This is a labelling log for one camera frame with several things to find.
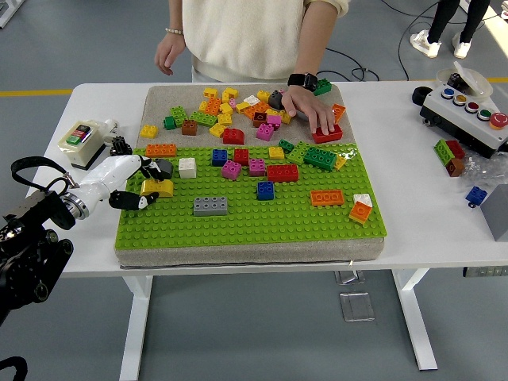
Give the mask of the person's left hand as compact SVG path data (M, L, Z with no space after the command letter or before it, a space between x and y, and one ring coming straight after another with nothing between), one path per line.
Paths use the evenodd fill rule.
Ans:
M335 116L332 107L322 103L310 90L289 86L283 93L282 105L292 117L295 117L298 111L303 113L308 119L312 133L316 133L317 129L325 135L335 131Z

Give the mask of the person's right hand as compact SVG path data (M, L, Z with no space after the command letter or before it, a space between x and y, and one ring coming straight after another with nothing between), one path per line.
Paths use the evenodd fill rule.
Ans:
M167 33L156 48L154 63L165 75L172 75L171 66L185 50L186 44L183 35Z

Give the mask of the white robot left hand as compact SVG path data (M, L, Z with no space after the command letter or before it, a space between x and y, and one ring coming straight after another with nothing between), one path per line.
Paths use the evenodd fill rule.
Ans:
M138 171L147 178L165 180L172 176L172 165L140 155L108 157L88 173L77 187L63 196L67 208L78 219L89 217L98 202L103 200L107 200L111 207L119 210L144 209L159 197L157 192L141 196L118 190Z

